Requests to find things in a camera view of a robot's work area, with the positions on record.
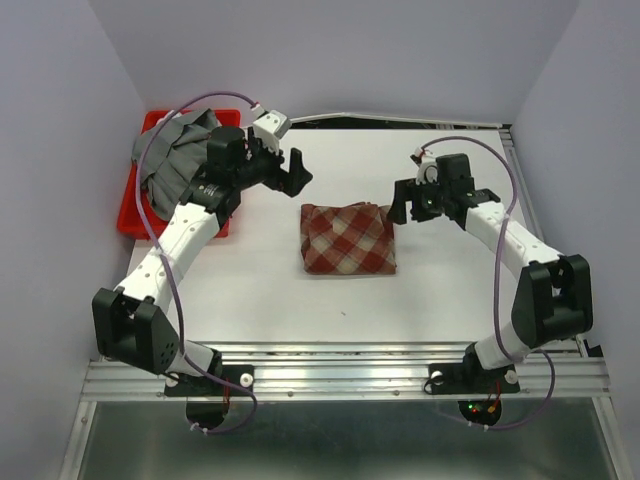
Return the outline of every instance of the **metal floor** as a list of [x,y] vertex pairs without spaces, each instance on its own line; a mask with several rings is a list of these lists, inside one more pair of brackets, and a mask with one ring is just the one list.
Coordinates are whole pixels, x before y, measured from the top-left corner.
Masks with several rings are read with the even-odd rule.
[[[505,400],[502,423],[539,402]],[[101,403],[80,478],[615,478],[590,399],[553,400],[536,421],[508,432],[439,413],[456,411],[451,401],[261,405],[240,432],[204,437],[189,431],[181,402]]]

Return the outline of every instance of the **plaid fabric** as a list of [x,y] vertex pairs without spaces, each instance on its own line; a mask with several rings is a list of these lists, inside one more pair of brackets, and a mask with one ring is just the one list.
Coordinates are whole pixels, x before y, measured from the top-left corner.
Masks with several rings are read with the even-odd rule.
[[371,203],[343,208],[303,205],[300,240],[305,271],[324,275],[396,273],[388,210]]

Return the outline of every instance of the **white wall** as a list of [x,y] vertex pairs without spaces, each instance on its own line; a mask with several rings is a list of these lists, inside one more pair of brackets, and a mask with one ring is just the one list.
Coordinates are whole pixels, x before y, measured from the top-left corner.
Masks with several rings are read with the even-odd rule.
[[513,134],[548,240],[591,263],[595,334],[640,475],[640,2],[583,1]]
[[0,476],[57,478],[143,107],[84,0],[0,15]]
[[512,122],[577,0],[89,0],[146,106]]

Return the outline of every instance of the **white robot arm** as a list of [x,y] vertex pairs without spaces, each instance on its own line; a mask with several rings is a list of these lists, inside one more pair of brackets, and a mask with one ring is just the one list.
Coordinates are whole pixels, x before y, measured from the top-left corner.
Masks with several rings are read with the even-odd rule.
[[[405,224],[406,202],[411,202],[413,220],[445,215],[496,253],[505,208],[491,190],[475,188],[468,157],[446,155],[429,163],[420,163],[417,155],[411,158],[420,165],[418,178],[395,183],[388,218]],[[562,255],[510,220],[501,261],[518,280],[511,319],[500,330],[509,355],[496,335],[473,343],[458,368],[442,367],[449,375],[434,385],[437,393],[487,393],[512,359],[520,360],[552,340],[568,339],[592,327],[591,280],[584,258]]]
[[[101,354],[154,374],[179,373],[201,377],[197,367],[216,377],[222,370],[221,355],[185,340],[180,351],[179,326],[167,316],[171,285],[177,286],[202,248],[240,204],[241,191],[258,183],[295,197],[311,181],[302,164],[302,153],[291,149],[289,171],[279,141],[290,127],[276,111],[253,107],[256,121],[245,132],[218,127],[207,142],[207,161],[180,198],[169,225],[160,236],[160,251],[152,248],[140,265],[115,289],[100,289],[92,302],[98,349]],[[161,253],[169,262],[167,277]]]

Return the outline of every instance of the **red plastic bin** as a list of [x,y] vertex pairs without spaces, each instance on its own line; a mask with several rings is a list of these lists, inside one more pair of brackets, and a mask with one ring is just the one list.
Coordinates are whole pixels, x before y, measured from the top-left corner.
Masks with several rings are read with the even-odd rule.
[[[142,124],[141,133],[156,126],[158,120],[163,118],[169,110],[152,110],[144,118]],[[234,127],[240,126],[240,111],[239,110],[214,110],[216,118],[222,125],[229,125]],[[129,179],[127,180],[127,188],[124,191],[124,198],[122,199],[122,205],[120,206],[120,213],[118,214],[117,228],[118,231],[129,235],[138,240],[149,240],[149,235],[144,229],[138,210],[136,209],[136,165],[131,166],[131,172],[129,172]],[[142,197],[142,208],[144,213],[151,223],[153,232],[160,236],[167,226],[167,222],[158,218],[147,200],[147,196]],[[229,235],[229,222],[225,223],[222,230],[218,232],[216,237],[226,237]]]

